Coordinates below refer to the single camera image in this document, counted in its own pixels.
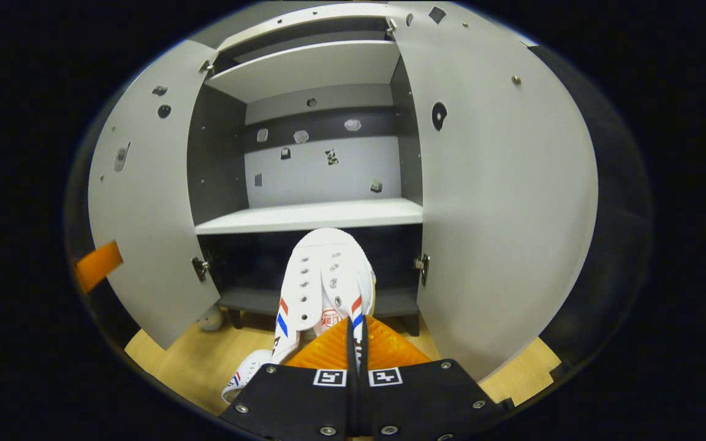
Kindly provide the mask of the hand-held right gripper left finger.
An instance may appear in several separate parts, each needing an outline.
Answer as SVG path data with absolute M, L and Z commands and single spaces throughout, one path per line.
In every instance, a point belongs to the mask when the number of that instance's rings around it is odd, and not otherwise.
M 271 363 L 268 351 L 247 357 L 226 390 L 219 419 L 250 440 L 345 440 L 354 433 L 354 341 L 342 333 L 342 369 Z

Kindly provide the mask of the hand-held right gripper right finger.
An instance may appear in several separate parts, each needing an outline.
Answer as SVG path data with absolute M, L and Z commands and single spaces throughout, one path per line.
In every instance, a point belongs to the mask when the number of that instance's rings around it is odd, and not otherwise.
M 353 436 L 373 440 L 476 440 L 515 413 L 453 360 L 371 369 L 376 338 L 362 319 L 360 363 L 353 375 Z

